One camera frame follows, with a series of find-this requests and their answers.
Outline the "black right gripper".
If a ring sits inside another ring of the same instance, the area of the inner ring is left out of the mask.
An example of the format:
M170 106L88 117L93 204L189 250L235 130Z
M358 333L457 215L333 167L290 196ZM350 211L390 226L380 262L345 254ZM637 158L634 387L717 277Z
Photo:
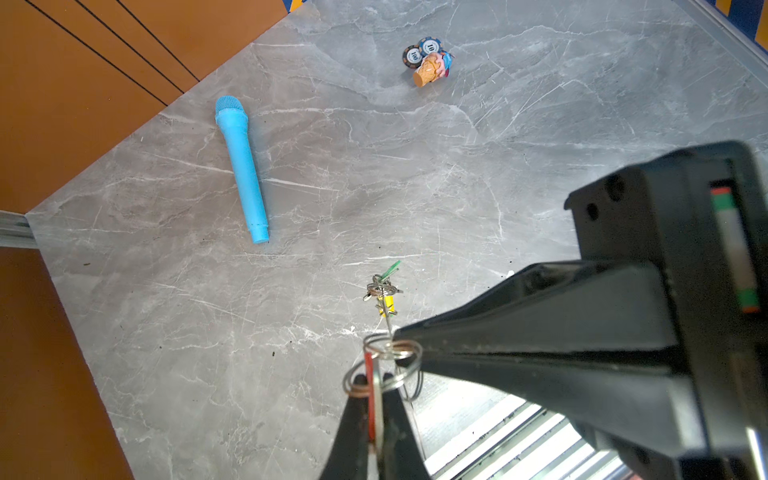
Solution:
M565 206L583 259L648 263L537 263L396 339L434 353L422 360L428 373L609 434L643 479L765 478L767 206L750 149L676 150L572 192ZM438 355L657 350L670 369Z

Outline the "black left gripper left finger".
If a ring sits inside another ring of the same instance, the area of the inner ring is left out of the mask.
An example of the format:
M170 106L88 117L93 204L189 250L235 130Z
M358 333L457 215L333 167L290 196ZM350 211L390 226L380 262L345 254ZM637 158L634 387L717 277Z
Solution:
M368 398L347 398L330 455L320 474L321 480L368 477L369 420Z

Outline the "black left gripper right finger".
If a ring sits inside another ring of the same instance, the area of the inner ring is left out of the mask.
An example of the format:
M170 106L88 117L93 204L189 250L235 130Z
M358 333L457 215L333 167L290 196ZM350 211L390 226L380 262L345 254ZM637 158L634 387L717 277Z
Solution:
M381 478L430 480L414 429L398 390L384 392Z

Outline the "keyring with coloured keys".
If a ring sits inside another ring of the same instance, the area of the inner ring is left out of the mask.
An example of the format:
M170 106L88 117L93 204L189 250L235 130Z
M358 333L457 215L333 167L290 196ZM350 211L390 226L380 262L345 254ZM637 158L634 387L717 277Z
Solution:
M394 367L393 378L382 381L383 392L404 387L405 399L415 401L420 397L424 384L424 374L420 371L421 348L414 341L394 338L396 328L393 319L398 315L398 311L396 315L382 317L378 310L377 299L370 300L373 299L376 300L377 312L384 322L385 329L374 332L363 340L363 354L369 351L373 354L375 361L383 361Z

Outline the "yellow tagged key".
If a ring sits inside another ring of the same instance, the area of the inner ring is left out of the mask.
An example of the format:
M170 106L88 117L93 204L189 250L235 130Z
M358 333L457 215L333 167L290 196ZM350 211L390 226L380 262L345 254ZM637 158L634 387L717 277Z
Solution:
M378 310L382 317L392 316L397 314L397 310L394 305L393 295L381 295L377 297Z

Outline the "green tagged key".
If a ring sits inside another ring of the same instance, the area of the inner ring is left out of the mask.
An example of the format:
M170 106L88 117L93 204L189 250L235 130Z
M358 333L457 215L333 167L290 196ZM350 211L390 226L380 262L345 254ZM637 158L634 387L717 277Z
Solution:
M366 294L363 300L368 301L372 298L386 299L401 293L401 290L393 285L391 281L391 276L398 270L400 264L401 261L397 260L384 273L374 274L366 286Z

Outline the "red tagged key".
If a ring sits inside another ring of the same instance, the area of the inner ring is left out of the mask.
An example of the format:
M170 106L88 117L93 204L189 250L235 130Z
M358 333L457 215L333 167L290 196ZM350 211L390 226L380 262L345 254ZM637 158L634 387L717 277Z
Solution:
M377 375L375 373L376 362L373 354L369 351L364 353L365 375L367 380L368 393L368 438L373 447L377 446L376 440L376 413L375 413L375 386Z

